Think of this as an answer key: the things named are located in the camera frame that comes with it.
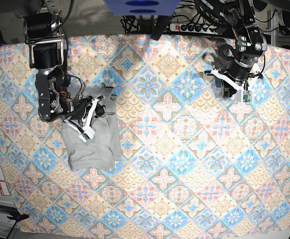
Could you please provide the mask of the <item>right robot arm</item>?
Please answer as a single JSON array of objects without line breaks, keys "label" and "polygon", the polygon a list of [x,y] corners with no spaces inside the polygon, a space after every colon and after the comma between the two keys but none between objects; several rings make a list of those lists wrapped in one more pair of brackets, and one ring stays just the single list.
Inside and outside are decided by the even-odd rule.
[{"label": "right robot arm", "polygon": [[94,117],[104,115],[100,101],[103,95],[94,98],[84,96],[85,84],[80,80],[77,93],[70,93],[71,74],[64,68],[66,45],[61,32],[62,19],[58,13],[42,12],[24,18],[25,42],[29,46],[29,66],[37,70],[35,87],[38,92],[38,115],[42,121],[61,119],[87,142],[93,139],[91,127]]}]

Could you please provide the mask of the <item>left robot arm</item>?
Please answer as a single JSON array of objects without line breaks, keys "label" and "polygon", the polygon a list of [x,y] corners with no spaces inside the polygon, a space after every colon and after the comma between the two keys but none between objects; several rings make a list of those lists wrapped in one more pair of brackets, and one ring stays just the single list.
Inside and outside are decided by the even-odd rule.
[{"label": "left robot arm", "polygon": [[235,37],[234,47],[223,44],[218,48],[218,55],[227,61],[227,65],[205,71],[205,74],[215,77],[224,99],[235,96],[239,102],[250,102],[252,93],[248,79],[262,78],[262,72],[251,70],[267,50],[253,7],[247,0],[197,0],[195,6],[209,23],[218,28],[231,28]]}]

